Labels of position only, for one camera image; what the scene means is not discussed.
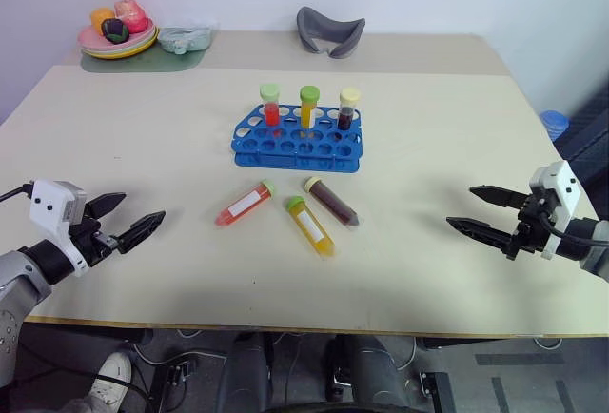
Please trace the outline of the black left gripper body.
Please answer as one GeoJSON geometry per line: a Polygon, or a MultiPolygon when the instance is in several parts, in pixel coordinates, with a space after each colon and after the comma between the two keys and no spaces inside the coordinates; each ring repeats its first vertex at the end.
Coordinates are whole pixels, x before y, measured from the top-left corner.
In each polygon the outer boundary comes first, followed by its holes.
{"type": "Polygon", "coordinates": [[[115,237],[101,231],[101,218],[89,218],[88,203],[80,224],[70,227],[70,239],[83,255],[88,267],[94,267],[105,260],[116,249],[115,237]]]}

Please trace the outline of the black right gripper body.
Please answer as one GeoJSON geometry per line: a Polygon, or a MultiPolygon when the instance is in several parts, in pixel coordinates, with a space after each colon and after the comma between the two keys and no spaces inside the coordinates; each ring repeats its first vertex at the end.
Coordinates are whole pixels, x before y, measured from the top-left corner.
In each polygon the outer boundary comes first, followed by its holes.
{"type": "Polygon", "coordinates": [[[523,201],[517,214],[518,223],[504,249],[510,260],[515,260],[520,251],[529,253],[543,252],[551,233],[540,221],[544,204],[534,194],[529,194],[523,201]]]}

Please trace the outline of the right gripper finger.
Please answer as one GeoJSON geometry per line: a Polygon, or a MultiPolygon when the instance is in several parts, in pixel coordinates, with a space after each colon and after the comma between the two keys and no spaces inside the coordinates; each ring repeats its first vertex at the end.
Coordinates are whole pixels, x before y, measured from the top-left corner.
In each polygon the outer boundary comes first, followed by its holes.
{"type": "Polygon", "coordinates": [[[475,186],[469,191],[486,203],[499,207],[520,209],[527,199],[526,194],[496,186],[475,186]]]}
{"type": "Polygon", "coordinates": [[[509,233],[495,229],[489,224],[478,220],[463,217],[447,217],[446,222],[460,234],[479,243],[497,248],[501,252],[505,251],[511,241],[509,233]]]}

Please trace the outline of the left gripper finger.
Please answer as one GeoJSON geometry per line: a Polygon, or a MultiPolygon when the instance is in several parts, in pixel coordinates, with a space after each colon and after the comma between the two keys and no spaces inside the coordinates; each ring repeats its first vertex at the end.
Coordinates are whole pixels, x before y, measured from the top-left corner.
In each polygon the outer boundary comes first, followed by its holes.
{"type": "Polygon", "coordinates": [[[158,211],[150,213],[133,223],[127,231],[115,237],[117,243],[116,249],[121,254],[126,254],[134,249],[152,235],[163,222],[165,216],[166,212],[164,210],[158,211]]]}
{"type": "Polygon", "coordinates": [[[112,192],[102,194],[88,201],[89,218],[102,218],[117,208],[127,197],[124,192],[112,192]]]}

